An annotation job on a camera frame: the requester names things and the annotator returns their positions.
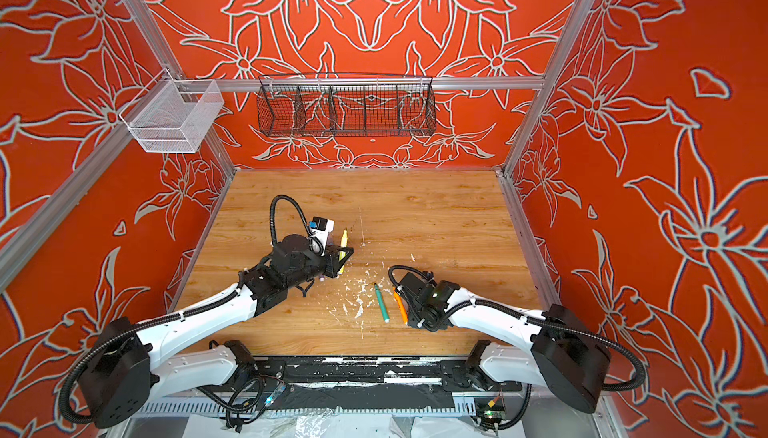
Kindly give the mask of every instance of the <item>red wall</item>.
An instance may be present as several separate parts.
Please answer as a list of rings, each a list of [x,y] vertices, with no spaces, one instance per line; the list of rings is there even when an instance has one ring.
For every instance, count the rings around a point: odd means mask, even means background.
[[[2,246],[159,66],[119,0],[0,0],[0,49]],[[109,321],[165,313],[223,186],[206,145],[111,164],[2,293],[0,436],[95,435],[58,416],[64,375]]]
[[[191,78],[328,71],[541,74],[573,0],[146,0]],[[489,167],[531,90],[439,94],[426,138],[266,138],[252,94],[227,94],[216,127],[243,168]]]
[[[632,436],[768,433],[765,3],[597,0],[514,171]]]

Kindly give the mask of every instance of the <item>wooden table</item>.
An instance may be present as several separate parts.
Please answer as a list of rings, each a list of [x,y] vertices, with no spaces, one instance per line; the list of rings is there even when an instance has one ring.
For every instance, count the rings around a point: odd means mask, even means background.
[[[274,309],[211,337],[220,343],[241,340],[258,355],[468,354],[484,334],[430,333],[402,323],[386,272],[395,264],[433,271],[438,281],[486,298],[540,308],[494,172],[317,170],[238,172],[177,309],[221,291],[237,280],[237,270],[270,253],[269,207],[281,193],[297,200],[307,219],[335,220],[336,243],[346,228],[355,254],[339,279],[317,281],[306,299],[291,290]],[[304,234],[290,203],[278,204],[276,230],[278,239]]]

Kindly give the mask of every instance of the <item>marker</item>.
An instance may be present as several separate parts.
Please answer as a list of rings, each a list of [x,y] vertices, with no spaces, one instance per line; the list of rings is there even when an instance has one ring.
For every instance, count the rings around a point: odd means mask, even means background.
[[[347,241],[346,229],[344,229],[344,235],[341,235],[341,247],[342,248],[346,246],[346,241]],[[346,256],[346,252],[345,251],[340,251],[339,252],[339,261],[343,260],[345,256]],[[341,273],[343,273],[343,272],[344,272],[344,267],[341,267],[341,270],[339,270],[339,275]]]
[[[408,312],[406,311],[405,305],[402,304],[402,299],[400,298],[400,295],[397,293],[396,289],[392,289],[393,295],[395,295],[395,301],[397,301],[397,307],[400,309],[400,315],[402,315],[402,322],[406,325],[408,325]]]
[[[376,299],[379,300],[379,308],[382,309],[382,317],[384,317],[384,323],[389,323],[389,313],[386,312],[386,306],[384,305],[382,291],[379,290],[379,284],[374,283],[373,289],[376,290]]]

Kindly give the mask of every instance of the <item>green marker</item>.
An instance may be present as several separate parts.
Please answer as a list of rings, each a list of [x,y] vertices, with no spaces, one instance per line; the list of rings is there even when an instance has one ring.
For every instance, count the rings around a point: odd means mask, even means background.
[[[382,297],[382,291],[379,290],[379,284],[374,283],[373,288],[376,290],[376,299],[379,300],[379,308],[382,309],[384,323],[389,323],[389,313],[386,312],[386,305],[384,305],[384,298]]]

